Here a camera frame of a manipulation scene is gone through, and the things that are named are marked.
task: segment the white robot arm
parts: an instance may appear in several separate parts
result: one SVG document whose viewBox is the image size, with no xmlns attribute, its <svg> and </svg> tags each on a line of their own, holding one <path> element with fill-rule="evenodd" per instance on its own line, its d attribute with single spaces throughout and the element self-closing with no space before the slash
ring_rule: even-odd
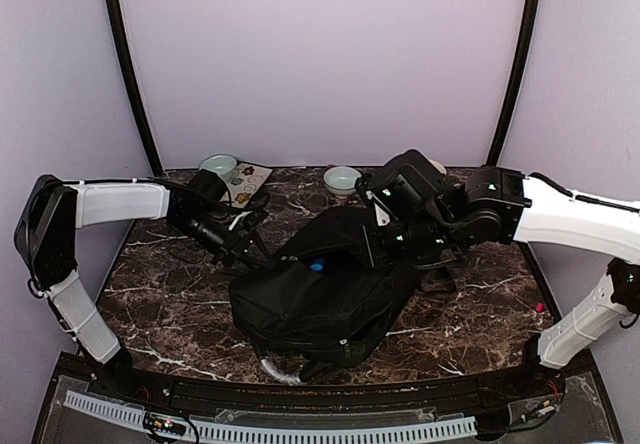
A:
<svg viewBox="0 0 640 444">
<path fill-rule="evenodd" d="M 566 366 L 615 322 L 640 313 L 640 202 L 570 191 L 539 174 L 495 167 L 452 187 L 414 150 L 365 177 L 358 192 L 375 208 L 377 228 L 367 241 L 383 236 L 370 251 L 374 267 L 393 253 L 437 261 L 438 246 L 464 249 L 485 241 L 556 243 L 614 257 L 593 291 L 538 338 L 537 364 L 545 368 Z M 380 247 L 386 252 L 377 252 Z"/>
<path fill-rule="evenodd" d="M 215 258 L 268 263 L 268 252 L 255 231 L 266 213 L 261 208 L 243 212 L 221 204 L 226 192 L 224 182 L 208 171 L 199 171 L 187 186 L 136 179 L 62 182 L 50 175 L 38 179 L 14 235 L 31 274 L 29 288 L 34 296 L 47 298 L 64 331 L 122 391 L 135 391 L 132 359 L 82 284 L 75 260 L 76 230 L 106 222 L 166 218 Z M 236 214 L 231 225 L 225 227 L 211 217 L 215 207 Z M 265 261 L 249 257 L 246 251 L 254 244 Z"/>
<path fill-rule="evenodd" d="M 614 261 L 580 304 L 542 333 L 540 364 L 560 369 L 620 319 L 637 312 L 637 304 L 614 299 L 616 285 L 625 283 L 614 282 L 613 266 L 628 268 L 621 277 L 626 284 L 637 284 L 634 266 L 640 264 L 640 203 L 567 191 L 534 177 L 525 178 L 523 187 L 531 207 L 522 212 L 515 241 L 563 244 L 621 260 Z"/>
</svg>

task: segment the dark marble surface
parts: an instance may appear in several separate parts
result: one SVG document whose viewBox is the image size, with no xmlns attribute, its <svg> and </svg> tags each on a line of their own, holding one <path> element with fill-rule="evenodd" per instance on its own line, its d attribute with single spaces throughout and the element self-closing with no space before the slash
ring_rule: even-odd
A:
<svg viewBox="0 0 640 444">
<path fill-rule="evenodd" d="M 323 186 L 324 169 L 276 169 L 260 233 L 271 250 L 327 207 L 345 201 Z M 469 171 L 453 169 L 462 179 Z M 184 182 L 189 171 L 171 178 Z M 357 202 L 349 198 L 349 204 Z M 520 363 L 523 343 L 552 325 L 517 246 L 484 244 L 449 266 L 452 282 L 428 278 L 371 357 L 327 374 L 318 384 L 382 384 L 476 374 Z M 136 367 L 233 382 L 271 383 L 232 323 L 227 287 L 233 277 L 164 221 L 136 223 L 98 303 L 131 350 Z M 299 356 L 273 356 L 294 369 Z"/>
</svg>

